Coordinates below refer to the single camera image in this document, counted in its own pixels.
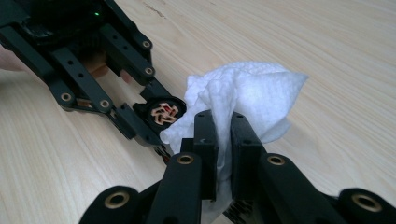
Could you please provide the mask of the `black round part copper coil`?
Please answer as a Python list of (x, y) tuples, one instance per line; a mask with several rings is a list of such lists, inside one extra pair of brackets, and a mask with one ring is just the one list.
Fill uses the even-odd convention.
[(155, 133), (169, 128), (187, 111), (186, 104), (173, 96), (151, 98), (144, 104), (134, 104), (133, 109)]

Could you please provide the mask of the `white wet wipe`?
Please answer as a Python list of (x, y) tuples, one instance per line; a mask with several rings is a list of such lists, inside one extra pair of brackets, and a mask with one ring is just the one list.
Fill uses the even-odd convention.
[(201, 224), (211, 224), (232, 201), (232, 113), (245, 116), (262, 143), (273, 142), (288, 131), (287, 115), (306, 80), (305, 74), (264, 62), (228, 63), (202, 76), (188, 77), (184, 95), (187, 112), (160, 137), (178, 153), (181, 141), (193, 137), (195, 115), (212, 112), (219, 144), (217, 199), (203, 201)]

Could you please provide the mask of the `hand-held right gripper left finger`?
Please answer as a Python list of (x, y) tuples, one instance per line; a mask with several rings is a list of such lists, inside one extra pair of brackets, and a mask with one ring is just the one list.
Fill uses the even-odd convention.
[(203, 200), (215, 201), (219, 147), (210, 110), (201, 111), (194, 116), (193, 137), (182, 139), (181, 151), (194, 153), (201, 158), (201, 197)]

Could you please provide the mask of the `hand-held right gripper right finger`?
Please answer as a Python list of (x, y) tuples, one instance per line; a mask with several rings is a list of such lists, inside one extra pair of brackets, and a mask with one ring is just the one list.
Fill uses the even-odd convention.
[(234, 200), (253, 200), (258, 186), (258, 164), (264, 152), (261, 140), (248, 119), (233, 112), (231, 121), (232, 179)]

